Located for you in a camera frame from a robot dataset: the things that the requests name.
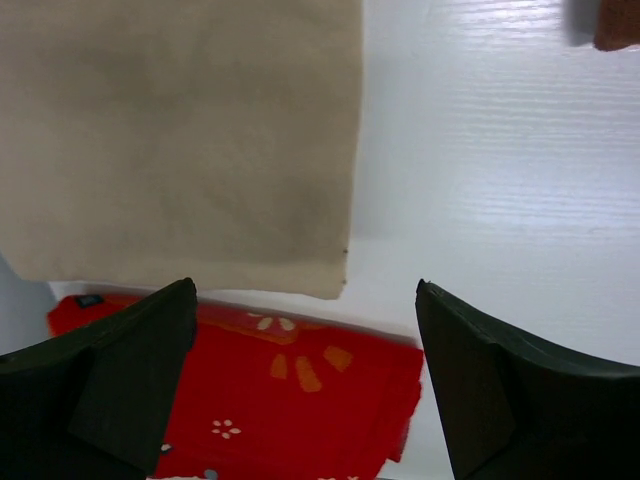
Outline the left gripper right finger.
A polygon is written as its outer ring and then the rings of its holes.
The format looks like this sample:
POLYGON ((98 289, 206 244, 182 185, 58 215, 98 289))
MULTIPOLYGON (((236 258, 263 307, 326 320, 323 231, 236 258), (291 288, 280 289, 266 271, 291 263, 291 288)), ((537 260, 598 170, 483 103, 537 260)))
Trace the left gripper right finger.
POLYGON ((420 281, 416 315, 457 479, 636 479, 639 369, 420 281))

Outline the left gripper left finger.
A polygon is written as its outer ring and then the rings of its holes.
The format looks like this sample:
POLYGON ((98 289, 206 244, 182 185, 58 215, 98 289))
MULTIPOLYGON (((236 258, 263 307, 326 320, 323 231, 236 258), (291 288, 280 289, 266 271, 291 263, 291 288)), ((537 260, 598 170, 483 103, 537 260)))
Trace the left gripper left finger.
POLYGON ((185 278, 1 358, 4 479, 145 479, 161 455, 197 295, 185 278))

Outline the red patterned towel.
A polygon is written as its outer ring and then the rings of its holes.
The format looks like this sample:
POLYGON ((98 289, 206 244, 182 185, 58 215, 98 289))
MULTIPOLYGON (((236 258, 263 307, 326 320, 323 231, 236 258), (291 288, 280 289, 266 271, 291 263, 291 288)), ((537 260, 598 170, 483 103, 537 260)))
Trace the red patterned towel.
POLYGON ((203 303, 158 479, 373 479, 399 461, 423 352, 281 313, 203 303))

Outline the beige shirt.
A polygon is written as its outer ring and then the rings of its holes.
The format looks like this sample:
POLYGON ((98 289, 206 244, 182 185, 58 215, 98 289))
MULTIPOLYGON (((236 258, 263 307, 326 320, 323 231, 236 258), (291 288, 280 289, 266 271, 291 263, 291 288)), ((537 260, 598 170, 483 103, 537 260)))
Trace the beige shirt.
POLYGON ((362 76, 359 1, 5 1, 2 254, 335 299, 362 76))

